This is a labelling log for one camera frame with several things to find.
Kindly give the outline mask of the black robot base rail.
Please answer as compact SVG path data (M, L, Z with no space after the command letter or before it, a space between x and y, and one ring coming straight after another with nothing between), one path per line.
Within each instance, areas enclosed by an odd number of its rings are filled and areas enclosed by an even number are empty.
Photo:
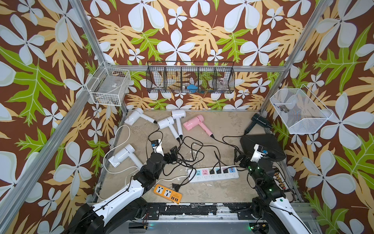
M251 202L229 203L147 203L137 213L139 218L159 220L162 215L218 216L220 214L235 215L239 220L260 217L259 208Z

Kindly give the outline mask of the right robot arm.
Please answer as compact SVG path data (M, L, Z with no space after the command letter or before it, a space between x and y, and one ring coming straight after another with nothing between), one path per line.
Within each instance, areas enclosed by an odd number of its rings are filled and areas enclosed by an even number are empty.
M293 209L275 181L273 163L280 161L277 151L256 144L254 152L245 154L235 150L234 161L248 171L255 182L258 196L252 200L251 212L267 221L277 234L310 234L311 231Z

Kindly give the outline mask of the white multicolour power strip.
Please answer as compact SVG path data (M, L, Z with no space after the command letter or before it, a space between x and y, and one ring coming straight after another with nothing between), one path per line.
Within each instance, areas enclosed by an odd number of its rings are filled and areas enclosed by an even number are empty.
M187 175L189 176L190 183L213 182L239 178L239 173L234 166L188 169Z

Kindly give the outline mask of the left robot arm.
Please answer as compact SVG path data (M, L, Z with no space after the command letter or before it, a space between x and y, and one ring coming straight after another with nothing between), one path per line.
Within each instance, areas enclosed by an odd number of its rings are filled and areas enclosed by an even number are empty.
M177 161L177 146L169 153L154 151L130 182L102 202L82 205L64 234L108 234L122 221L135 218L147 203L141 197L156 185L166 164Z

